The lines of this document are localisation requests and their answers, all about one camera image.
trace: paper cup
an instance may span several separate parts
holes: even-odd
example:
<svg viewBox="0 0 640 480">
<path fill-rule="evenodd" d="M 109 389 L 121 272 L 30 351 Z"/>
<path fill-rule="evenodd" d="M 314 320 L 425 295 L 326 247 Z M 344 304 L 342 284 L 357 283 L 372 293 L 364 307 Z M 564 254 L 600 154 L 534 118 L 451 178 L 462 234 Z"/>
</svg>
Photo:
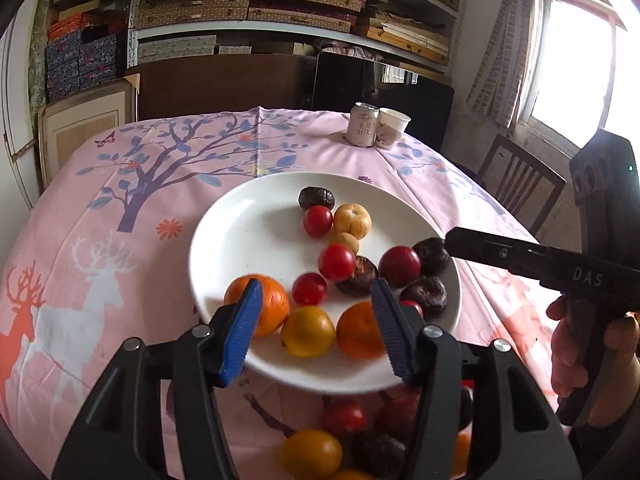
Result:
<svg viewBox="0 0 640 480">
<path fill-rule="evenodd" d="M 380 108 L 375 145 L 383 150 L 394 149 L 409 121 L 411 117 L 402 112 L 391 108 Z"/>
</svg>

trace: red cherry tomato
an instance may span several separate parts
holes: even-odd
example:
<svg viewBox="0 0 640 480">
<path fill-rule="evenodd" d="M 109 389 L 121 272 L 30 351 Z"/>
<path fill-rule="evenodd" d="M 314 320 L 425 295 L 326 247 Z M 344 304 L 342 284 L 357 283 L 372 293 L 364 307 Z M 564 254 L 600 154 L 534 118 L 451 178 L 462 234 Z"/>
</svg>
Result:
<svg viewBox="0 0 640 480">
<path fill-rule="evenodd" d="M 330 244 L 318 256 L 318 269 L 326 279 L 341 282 L 356 269 L 356 255 L 344 245 Z"/>
<path fill-rule="evenodd" d="M 343 438 L 367 428 L 364 409 L 355 400 L 334 402 L 320 413 L 320 425 L 327 433 Z"/>
<path fill-rule="evenodd" d="M 329 232 L 334 225 L 334 215 L 322 205 L 311 206 L 305 211 L 302 221 L 306 234 L 312 238 L 320 238 Z"/>
<path fill-rule="evenodd" d="M 406 306 L 412 306 L 415 310 L 417 310 L 418 314 L 420 314 L 420 317 L 423 317 L 422 315 L 422 307 L 413 300 L 402 300 L 400 302 L 401 305 L 406 305 Z"/>
<path fill-rule="evenodd" d="M 317 272 L 307 272 L 293 282 L 291 295 L 300 306 L 319 305 L 326 298 L 326 281 Z"/>
<path fill-rule="evenodd" d="M 403 288 L 420 276 L 420 256 L 411 248 L 391 247 L 380 258 L 378 270 L 393 288 Z"/>
</svg>

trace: can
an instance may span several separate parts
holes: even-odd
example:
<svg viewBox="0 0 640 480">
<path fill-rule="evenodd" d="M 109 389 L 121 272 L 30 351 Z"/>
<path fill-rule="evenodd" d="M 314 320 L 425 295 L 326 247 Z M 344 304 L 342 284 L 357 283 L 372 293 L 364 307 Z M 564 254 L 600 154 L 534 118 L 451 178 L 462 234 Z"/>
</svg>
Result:
<svg viewBox="0 0 640 480">
<path fill-rule="evenodd" d="M 366 103 L 356 103 L 351 109 L 344 139 L 354 146 L 368 148 L 376 140 L 379 108 Z"/>
</svg>

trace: table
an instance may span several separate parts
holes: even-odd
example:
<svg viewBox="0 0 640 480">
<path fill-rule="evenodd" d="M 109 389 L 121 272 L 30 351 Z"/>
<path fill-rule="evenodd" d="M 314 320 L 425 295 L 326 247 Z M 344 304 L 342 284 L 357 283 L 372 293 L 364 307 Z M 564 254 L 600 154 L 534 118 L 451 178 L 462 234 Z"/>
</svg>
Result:
<svg viewBox="0 0 640 480">
<path fill-rule="evenodd" d="M 392 192 L 442 232 L 466 226 L 534 241 L 433 150 L 409 136 L 392 152 L 350 146 L 341 134 L 347 121 L 263 108 L 153 120 L 107 131 L 73 154 L 33 210 L 0 285 L 2 416 L 43 472 L 50 476 L 82 401 L 124 339 L 155 344 L 197 323 L 186 272 L 191 236 L 213 202 L 250 178 L 338 173 Z M 456 337 L 513 342 L 555 406 L 554 323 L 544 309 L 557 294 L 501 269 L 458 265 Z M 368 410 L 383 402 L 359 400 Z M 317 424 L 322 401 L 251 371 L 220 390 L 240 476 L 284 480 L 274 450 L 290 428 Z M 175 427 L 167 414 L 162 423 L 169 473 L 181 478 Z"/>
</svg>

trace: orange fruit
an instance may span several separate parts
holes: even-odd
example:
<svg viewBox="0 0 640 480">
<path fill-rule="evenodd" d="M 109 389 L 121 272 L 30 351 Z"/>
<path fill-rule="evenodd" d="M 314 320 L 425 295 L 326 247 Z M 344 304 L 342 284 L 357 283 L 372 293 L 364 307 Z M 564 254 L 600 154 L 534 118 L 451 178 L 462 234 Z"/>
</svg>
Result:
<svg viewBox="0 0 640 480">
<path fill-rule="evenodd" d="M 234 279 L 225 292 L 225 304 L 237 303 L 251 278 L 262 284 L 262 311 L 254 337 L 275 332 L 289 315 L 289 298 L 279 282 L 262 274 L 247 274 Z"/>
<path fill-rule="evenodd" d="M 370 301 L 348 308 L 340 316 L 335 333 L 338 346 L 349 357 L 370 360 L 386 354 L 385 342 Z"/>
<path fill-rule="evenodd" d="M 329 480 L 376 480 L 369 473 L 354 471 L 353 469 L 341 469 Z"/>
<path fill-rule="evenodd" d="M 335 341 L 335 328 L 324 310 L 303 306 L 287 317 L 280 337 L 290 355 L 310 359 L 330 350 Z"/>
<path fill-rule="evenodd" d="M 451 467 L 451 476 L 456 477 L 466 473 L 466 463 L 469 460 L 469 451 L 471 450 L 471 435 L 468 433 L 459 433 L 456 439 L 456 449 L 453 452 L 453 466 Z"/>
<path fill-rule="evenodd" d="M 324 480 L 338 471 L 340 462 L 340 442 L 321 430 L 301 430 L 280 448 L 280 465 L 296 480 Z"/>
</svg>

